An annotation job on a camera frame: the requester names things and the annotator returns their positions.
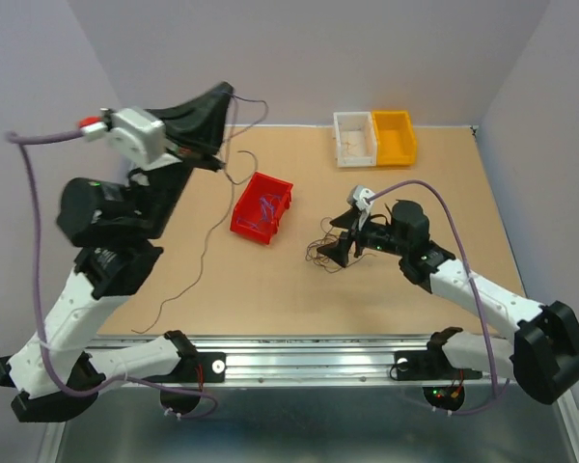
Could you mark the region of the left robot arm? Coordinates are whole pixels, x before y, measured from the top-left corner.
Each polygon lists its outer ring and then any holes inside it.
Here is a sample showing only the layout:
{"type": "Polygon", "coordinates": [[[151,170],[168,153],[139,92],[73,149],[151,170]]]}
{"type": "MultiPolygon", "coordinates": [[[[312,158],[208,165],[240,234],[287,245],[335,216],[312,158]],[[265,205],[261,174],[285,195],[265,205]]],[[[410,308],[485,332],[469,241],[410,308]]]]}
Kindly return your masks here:
{"type": "Polygon", "coordinates": [[[89,343],[150,276],[162,255],[154,241],[192,173],[224,168],[218,152],[233,95],[222,82],[166,109],[106,109],[69,132],[7,134],[20,150],[105,140],[133,164],[124,183],[76,177],[63,189],[56,223],[78,251],[73,267],[53,308],[36,311],[32,338],[0,357],[0,385],[15,390],[20,422],[70,421],[127,383],[158,389],[168,413],[194,418],[205,385],[224,381],[225,355],[200,352],[179,330],[111,351],[89,343]]]}

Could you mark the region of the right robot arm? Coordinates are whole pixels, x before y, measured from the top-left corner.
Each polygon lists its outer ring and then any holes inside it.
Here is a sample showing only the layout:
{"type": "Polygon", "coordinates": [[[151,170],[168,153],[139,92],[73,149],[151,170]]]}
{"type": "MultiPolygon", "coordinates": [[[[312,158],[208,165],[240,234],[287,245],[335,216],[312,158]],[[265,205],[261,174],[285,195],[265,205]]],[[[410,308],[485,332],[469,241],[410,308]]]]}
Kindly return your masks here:
{"type": "Polygon", "coordinates": [[[419,204],[399,201],[388,211],[389,220],[379,223],[368,209],[353,206],[332,220],[341,233],[318,253],[340,267],[365,250],[396,256],[411,284],[460,306],[496,332],[475,335],[459,327],[435,332],[424,348],[395,361],[393,379],[435,381],[485,372],[514,381],[547,405],[579,381],[579,321],[570,306],[525,298],[467,270],[431,239],[419,204]]]}

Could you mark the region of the red plastic bin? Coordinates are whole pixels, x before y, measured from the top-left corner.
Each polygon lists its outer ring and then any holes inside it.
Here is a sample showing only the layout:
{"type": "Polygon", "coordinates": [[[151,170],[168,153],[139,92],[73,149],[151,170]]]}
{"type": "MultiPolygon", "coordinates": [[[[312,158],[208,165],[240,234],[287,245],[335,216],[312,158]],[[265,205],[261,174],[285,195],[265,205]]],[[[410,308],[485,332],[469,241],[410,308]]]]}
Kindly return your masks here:
{"type": "Polygon", "coordinates": [[[269,245],[290,208],[293,184],[255,172],[232,214],[230,230],[262,245],[269,245]]]}

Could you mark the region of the white plastic bin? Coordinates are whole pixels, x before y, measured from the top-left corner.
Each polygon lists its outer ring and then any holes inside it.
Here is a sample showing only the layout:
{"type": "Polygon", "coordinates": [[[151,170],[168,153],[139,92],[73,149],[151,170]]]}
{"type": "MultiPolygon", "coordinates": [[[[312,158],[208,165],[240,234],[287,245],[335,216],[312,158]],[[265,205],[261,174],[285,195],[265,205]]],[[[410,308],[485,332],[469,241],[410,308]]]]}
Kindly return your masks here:
{"type": "Polygon", "coordinates": [[[377,143],[371,112],[334,112],[333,126],[339,168],[376,165],[377,143]]]}

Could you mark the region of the yellow plastic bin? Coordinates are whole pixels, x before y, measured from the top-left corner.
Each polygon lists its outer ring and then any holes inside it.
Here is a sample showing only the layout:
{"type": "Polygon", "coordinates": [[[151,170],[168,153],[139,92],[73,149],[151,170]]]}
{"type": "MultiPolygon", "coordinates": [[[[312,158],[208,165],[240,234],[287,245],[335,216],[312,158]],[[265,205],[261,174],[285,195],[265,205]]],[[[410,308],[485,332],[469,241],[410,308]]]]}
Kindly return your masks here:
{"type": "Polygon", "coordinates": [[[409,167],[416,162],[417,140],[408,111],[372,111],[377,167],[409,167]]]}

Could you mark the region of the aluminium mounting rail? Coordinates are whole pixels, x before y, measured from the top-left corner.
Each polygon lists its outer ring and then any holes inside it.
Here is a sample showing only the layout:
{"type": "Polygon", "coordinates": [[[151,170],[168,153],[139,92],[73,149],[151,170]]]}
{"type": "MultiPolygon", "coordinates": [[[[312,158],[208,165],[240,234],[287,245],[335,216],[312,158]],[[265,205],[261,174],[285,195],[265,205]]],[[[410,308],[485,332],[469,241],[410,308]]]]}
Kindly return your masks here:
{"type": "Polygon", "coordinates": [[[427,336],[255,337],[192,336],[202,354],[225,355],[224,380],[205,369],[204,390],[222,388],[397,387],[389,371],[409,351],[424,350],[427,336]]]}

